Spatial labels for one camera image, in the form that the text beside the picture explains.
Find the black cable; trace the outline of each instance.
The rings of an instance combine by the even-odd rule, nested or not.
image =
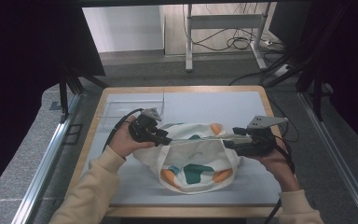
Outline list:
[[[277,54],[277,53],[282,53],[282,52],[279,51],[279,50],[276,50],[276,49],[270,49],[269,51],[266,51],[263,54],[263,58],[264,58],[264,60],[266,60],[269,63],[275,63],[276,61],[272,61],[271,59],[267,58],[267,55],[269,55],[269,54]]]
[[[286,136],[286,134],[288,133],[288,131],[289,131],[289,123],[287,123],[286,130],[284,130],[284,132],[283,132],[283,134],[282,134],[282,137],[283,137],[286,141],[288,141],[288,142],[297,142],[297,141],[298,141],[298,138],[299,138],[299,131],[298,131],[296,125],[292,122],[291,119],[289,119],[289,118],[287,117],[286,113],[284,113],[284,111],[278,106],[278,104],[275,102],[275,100],[274,100],[274,99],[271,99],[271,97],[270,97],[269,94],[267,94],[267,98],[268,98],[268,100],[269,100],[270,102],[272,102],[273,105],[275,105],[275,107],[280,111],[280,113],[282,114],[282,116],[283,116],[284,118],[287,118],[287,119],[289,120],[289,123],[292,124],[293,128],[294,128],[295,131],[296,131],[296,139],[295,139],[295,140],[289,140],[289,139],[284,138],[284,137]]]
[[[211,10],[209,10],[209,8],[208,8],[208,4],[205,4],[205,6],[206,6],[206,9],[209,11],[209,14],[211,14],[211,15],[212,15]]]
[[[306,51],[308,51],[309,49],[307,48],[304,48],[306,47],[310,41],[313,41],[319,34],[320,32],[322,32],[325,28],[325,26],[328,24],[328,21],[331,17],[331,15],[333,15],[334,13],[334,10],[331,10],[330,13],[328,13],[323,22],[321,22],[318,26],[316,26],[314,32],[312,32],[311,35],[307,36],[305,39],[303,39],[301,41],[301,43],[297,44],[296,46],[294,46],[293,48],[291,49],[288,49],[284,55],[279,59],[277,60],[274,64],[277,64],[277,65],[280,65],[280,64],[284,64],[285,62],[287,62],[290,58],[295,58],[296,55],[302,55],[304,54]],[[294,68],[297,69],[298,66],[304,66],[304,64],[306,64],[307,60],[305,60],[305,62],[301,62],[299,65],[295,65]],[[266,73],[265,76],[262,76],[261,79],[260,79],[260,83],[259,85],[266,88],[266,85],[264,84],[264,79],[266,79],[267,77],[269,77],[271,74],[268,74]]]
[[[245,8],[243,9],[242,14],[245,14],[246,7],[248,6],[248,3],[245,3]]]
[[[234,84],[234,82],[236,82],[238,80],[241,80],[241,79],[243,79],[245,77],[250,77],[250,76],[255,76],[255,75],[260,75],[260,74],[263,74],[263,72],[256,72],[256,73],[246,74],[246,75],[243,75],[241,77],[237,77],[234,80],[232,80],[230,83],[228,83],[228,86],[231,86],[232,84]]]
[[[328,27],[329,22],[331,21],[331,17],[334,16],[336,13],[336,11],[334,9],[332,9],[325,17],[323,22],[321,22],[316,28],[315,31],[312,32],[312,34],[310,36],[315,37],[316,35],[320,34],[321,32],[323,32],[326,27]],[[302,42],[302,46],[305,46],[305,48],[300,49],[299,52],[297,52],[297,57],[301,59],[301,57],[303,59],[301,59],[301,63],[299,63],[298,65],[296,65],[295,67],[293,67],[290,71],[288,71],[287,73],[283,74],[280,77],[276,77],[275,79],[271,80],[268,84],[267,87],[273,87],[279,83],[281,83],[282,81],[286,80],[287,78],[298,74],[299,72],[302,71],[309,71],[307,69],[310,68],[310,63],[312,62],[313,56],[315,54],[314,50],[311,50],[311,44],[313,41],[314,42],[314,38],[307,38],[305,41]]]
[[[287,144],[286,141],[283,140],[282,138],[280,138],[279,136],[276,136],[276,135],[274,135],[274,136],[275,136],[275,138],[280,139],[283,142],[283,144],[285,145],[287,151],[285,151],[283,148],[281,148],[278,145],[275,145],[275,150],[277,150],[279,153],[281,153],[284,156],[284,158],[287,161],[287,164],[290,167],[290,170],[292,171],[292,173],[294,175],[296,167],[295,167],[295,164],[293,163],[293,160],[292,160],[292,149],[290,148],[290,145]],[[277,201],[277,203],[275,204],[275,207],[272,209],[271,213],[269,213],[268,217],[264,221],[264,224],[269,224],[270,223],[270,221],[275,217],[275,215],[278,212],[278,210],[281,207],[281,205],[282,205],[282,201],[281,201],[281,199],[279,199]]]
[[[238,6],[237,6],[237,7],[235,8],[235,10],[233,11],[233,14],[237,11],[238,8],[241,7],[241,5],[242,5],[242,3],[239,3],[239,4],[238,4]]]
[[[284,124],[285,124],[285,128],[283,128],[282,124],[278,124],[278,128],[282,133],[282,137],[285,137],[289,132],[289,124],[287,122],[285,122]]]
[[[106,142],[105,142],[105,145],[103,146],[103,150],[106,148],[107,145],[109,145],[110,141],[112,141],[112,138],[113,136],[115,135],[116,131],[118,128],[120,128],[120,126],[124,123],[124,122],[127,122],[127,119],[135,114],[136,112],[139,112],[139,111],[143,111],[142,108],[139,108],[139,109],[135,109],[135,110],[132,110],[128,115],[124,116],[123,118],[121,118],[118,123],[115,125],[115,128],[112,130],[112,132],[110,132],[109,136],[107,137],[106,139]]]
[[[283,54],[283,56],[281,58],[279,58],[277,61],[275,61],[270,67],[269,67],[269,71],[275,71],[274,69],[278,68],[279,66],[285,64],[287,61],[289,61],[291,57],[290,53],[285,53]],[[260,81],[258,83],[258,85],[265,87],[264,85],[264,80],[269,77],[270,74],[266,74],[265,76],[262,76],[260,78]]]
[[[255,12],[256,12],[256,9],[257,9],[257,3],[256,3],[256,5],[255,5],[255,10],[254,10],[254,14],[255,14]],[[183,20],[184,20],[184,23],[183,23],[183,25],[184,25],[184,30],[185,30],[185,34],[186,34],[186,36],[187,36],[187,32],[186,32],[186,22],[185,22],[185,5],[183,5],[183,7],[182,7],[182,10],[183,10]],[[313,32],[312,33],[312,35],[310,35],[310,36],[308,36],[304,41],[302,41],[300,44],[298,44],[297,46],[295,46],[295,47],[293,47],[292,49],[290,49],[290,50],[287,50],[285,53],[286,54],[290,54],[289,55],[289,58],[290,57],[292,57],[293,55],[295,55],[296,53],[297,54],[301,54],[302,52],[296,52],[297,50],[300,50],[300,51],[303,51],[303,50],[305,50],[305,49],[303,49],[302,50],[302,46],[304,46],[305,45],[305,43],[307,43],[308,41],[310,41],[310,40],[312,40],[317,34],[319,34],[319,32],[321,32],[322,31],[322,29],[325,27],[325,24],[326,24],[326,21],[324,22],[324,23],[322,23],[319,27],[317,27],[317,29],[315,29],[315,32]],[[234,45],[229,45],[229,44],[227,44],[227,47],[226,48],[223,48],[223,49],[212,49],[212,48],[209,48],[209,47],[207,47],[207,46],[205,46],[205,45],[202,45],[201,44],[201,42],[203,42],[203,41],[205,41],[205,40],[207,40],[207,39],[209,39],[209,38],[211,38],[211,37],[213,37],[213,36],[215,36],[215,35],[217,35],[217,34],[220,34],[221,32],[223,32],[223,31],[225,31],[225,30],[230,30],[230,29],[224,29],[224,30],[221,30],[221,31],[219,31],[219,32],[217,32],[216,34],[214,34],[214,35],[211,35],[211,36],[209,36],[209,37],[207,37],[207,38],[205,38],[205,39],[203,39],[203,40],[201,40],[201,41],[198,41],[198,42],[195,42],[195,41],[193,41],[192,39],[191,39],[191,41],[192,41],[192,43],[193,44],[195,44],[195,45],[199,45],[199,46],[202,46],[202,47],[205,47],[206,49],[210,49],[210,50],[215,50],[215,51],[222,51],[222,50],[225,50],[225,49],[230,49],[230,48],[233,48],[233,49],[239,49],[239,50],[243,50],[243,49],[246,49],[246,48],[237,48],[237,46],[235,46],[235,43],[234,43]],[[252,29],[252,32],[251,33],[249,33],[249,32],[247,32],[247,31],[245,31],[245,30],[243,30],[243,29],[237,29],[237,31],[238,30],[241,30],[241,31],[243,31],[243,32],[245,32],[245,33],[247,33],[247,34],[249,34],[250,35],[250,40],[252,41],[252,39],[253,39],[253,37],[255,36],[255,35],[253,35],[253,29]],[[280,62],[280,61],[277,61],[277,62],[275,62],[276,64],[277,64],[277,66],[278,65],[280,65],[280,64],[283,64],[284,62]],[[269,77],[271,74],[268,74],[268,73],[265,73],[266,75],[265,76],[262,76],[262,78],[260,79],[260,82],[259,82],[259,85],[260,86],[263,86],[264,87],[264,79],[266,78],[266,77]]]
[[[186,37],[187,37],[186,17],[185,17],[185,5],[182,5],[182,13],[183,13],[183,26],[184,26],[184,31],[185,31],[185,35],[186,35]],[[214,50],[214,51],[222,51],[222,50],[226,50],[226,49],[245,50],[245,49],[247,49],[247,48],[249,47],[250,41],[252,40],[252,37],[255,36],[255,35],[253,35],[252,33],[250,33],[250,32],[248,32],[248,31],[245,31],[245,30],[239,28],[239,29],[235,29],[236,31],[235,31],[233,37],[230,38],[230,39],[227,41],[227,47],[226,47],[226,48],[223,48],[223,49],[212,49],[212,48],[210,48],[210,47],[207,47],[207,46],[201,44],[201,42],[204,42],[204,41],[206,41],[206,40],[212,38],[213,36],[218,35],[218,34],[220,34],[220,33],[222,33],[222,32],[227,31],[227,30],[233,30],[233,29],[222,29],[222,30],[220,30],[220,31],[218,31],[218,32],[216,32],[216,33],[214,33],[213,35],[210,35],[210,36],[208,36],[208,37],[206,37],[206,38],[204,38],[204,39],[202,39],[202,40],[200,40],[200,41],[194,41],[194,40],[191,38],[191,42],[192,42],[192,44],[194,44],[194,45],[202,46],[202,47],[204,47],[204,48],[206,48],[206,49],[210,49],[210,50]],[[247,37],[243,37],[243,36],[235,37],[235,35],[238,33],[239,30],[241,30],[241,31],[243,31],[244,33],[247,33],[248,35],[250,35],[250,39],[247,38]],[[244,47],[244,48],[239,48],[239,47],[237,47],[237,46],[235,45],[236,42],[246,41],[246,40],[249,40],[249,42],[248,42],[248,45],[247,45],[246,47]]]

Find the green pattern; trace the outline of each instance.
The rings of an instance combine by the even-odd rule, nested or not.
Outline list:
[[[188,140],[196,140],[196,139],[201,139],[201,137],[197,134],[194,134]]]
[[[187,184],[198,184],[201,181],[202,172],[214,172],[210,166],[189,164],[184,167]]]
[[[168,167],[168,169],[172,171],[175,175],[178,175],[180,173],[179,168],[177,168],[176,166],[170,166]]]

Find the wall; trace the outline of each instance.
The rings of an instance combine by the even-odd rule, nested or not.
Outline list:
[[[159,6],[85,7],[98,52],[163,49]]]

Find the person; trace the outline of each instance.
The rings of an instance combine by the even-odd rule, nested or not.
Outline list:
[[[90,162],[88,171],[68,193],[62,205],[53,214],[54,223],[100,223],[118,188],[120,166],[133,151],[153,147],[152,142],[135,142],[128,131],[130,116],[106,146],[103,154]],[[278,219],[286,223],[323,223],[320,213],[310,207],[304,190],[299,186],[285,158],[278,152],[267,157],[254,157],[269,170],[281,185],[282,212]]]

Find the table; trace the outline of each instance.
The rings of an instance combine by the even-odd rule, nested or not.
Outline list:
[[[95,111],[92,123],[90,125],[89,128],[89,132],[85,141],[85,144],[82,148],[82,152],[80,154],[79,160],[77,162],[77,166],[75,168],[75,172],[73,175],[73,178],[71,180],[70,186],[68,188],[71,189],[73,188],[76,183],[78,182],[79,177],[81,177],[81,175],[88,169],[87,166],[85,168],[85,164],[88,164],[88,161],[91,158],[95,158],[98,155],[100,155],[101,153],[101,149],[97,149],[100,150],[100,152],[97,152],[96,155],[91,156],[90,154],[92,154],[92,150],[95,150],[93,147],[95,144],[101,144],[101,142],[103,142],[101,140],[101,138],[98,137],[98,133],[101,133],[101,126],[100,124],[103,123],[103,119],[104,118],[108,118],[105,115],[105,112],[107,111],[106,107],[110,106],[110,103],[107,103],[108,99],[110,99],[110,96],[121,96],[121,97],[126,97],[128,96],[128,94],[133,94],[133,93],[139,93],[139,94],[134,94],[134,97],[136,97],[136,99],[138,99],[140,97],[140,95],[145,95],[145,94],[161,94],[163,92],[163,94],[165,94],[165,106],[167,108],[164,109],[164,115],[169,114],[170,113],[170,109],[169,106],[170,104],[172,105],[172,102],[170,102],[170,100],[167,98],[169,98],[169,94],[172,93],[174,96],[176,93],[178,94],[202,94],[202,97],[204,97],[204,94],[210,94],[210,93],[221,93],[221,94],[241,94],[241,93],[255,93],[257,95],[258,100],[260,101],[261,104],[261,108],[264,110],[263,112],[265,112],[265,115],[267,116],[273,116],[272,111],[271,111],[271,107],[269,105],[269,101],[267,98],[267,95],[264,91],[264,89],[262,87],[259,86],[197,86],[197,87],[138,87],[138,88],[107,88],[103,91],[103,95],[100,99],[100,102],[97,106],[97,109]],[[272,130],[275,134],[279,135],[279,130],[277,127],[272,127]],[[132,161],[134,159],[128,159],[128,162],[126,163],[132,163],[135,161]],[[251,163],[247,163],[249,164],[249,167],[252,167],[254,165],[257,166],[258,161],[253,161],[253,160],[249,160],[251,161]],[[263,176],[268,173],[267,171],[265,171],[264,167],[262,167],[261,173],[263,173]],[[200,194],[198,196],[188,196],[188,195],[181,195],[180,197],[182,197],[182,199],[185,197],[186,199],[183,200],[183,203],[178,204],[176,203],[175,198],[177,199],[178,195],[176,194],[172,194],[170,195],[169,191],[166,189],[166,195],[161,196],[161,197],[165,197],[164,199],[167,199],[166,201],[170,201],[169,203],[161,203],[160,201],[156,200],[156,202],[152,201],[152,203],[140,203],[140,201],[136,199],[136,197],[138,196],[133,196],[132,199],[129,199],[130,203],[128,202],[121,202],[120,200],[115,201],[115,199],[112,201],[111,206],[109,207],[106,215],[109,217],[266,217],[267,215],[269,215],[272,207],[275,205],[275,202],[278,200],[278,192],[280,191],[279,189],[279,185],[278,183],[273,179],[272,175],[267,175],[267,177],[263,177],[263,181],[272,181],[272,184],[267,184],[266,188],[271,187],[271,191],[269,196],[266,196],[267,199],[257,199],[256,201],[253,200],[251,203],[247,203],[247,202],[234,202],[234,203],[230,203],[230,202],[219,202],[216,204],[210,204],[210,203],[193,203],[190,202],[188,199],[191,200],[190,197],[198,197],[198,199],[200,199],[201,201],[203,200],[202,197],[209,197],[211,195],[219,195],[219,194],[226,194],[226,195],[231,195],[237,198],[240,198],[239,195],[235,195],[235,194],[231,194],[230,192],[230,186],[226,187],[228,189],[226,189],[226,191],[222,190],[222,191],[218,191],[218,192],[210,192],[210,193],[204,193],[204,194]],[[137,191],[142,191],[142,186],[132,186],[133,188],[138,188]],[[131,190],[131,185],[128,185],[125,190],[130,189]],[[129,198],[129,194],[126,194],[126,196],[121,197],[122,200],[125,201],[125,198]],[[153,200],[151,199],[151,197],[148,197],[148,195],[144,196],[141,195],[141,197],[143,197],[143,199],[145,200]],[[115,198],[120,198],[120,190],[117,192],[117,196]]]
[[[193,42],[191,40],[191,31],[196,29],[239,29],[239,28],[255,28],[257,33],[255,40],[250,41],[251,49],[254,53],[255,60],[260,70],[266,70],[267,66],[264,62],[263,56],[260,54],[259,44],[261,35],[266,25],[267,16],[269,14],[269,7],[271,3],[268,2],[266,9],[262,14],[247,14],[247,15],[207,15],[207,16],[192,16],[192,5],[188,5],[187,11],[187,42],[186,42],[186,71],[193,70]]]

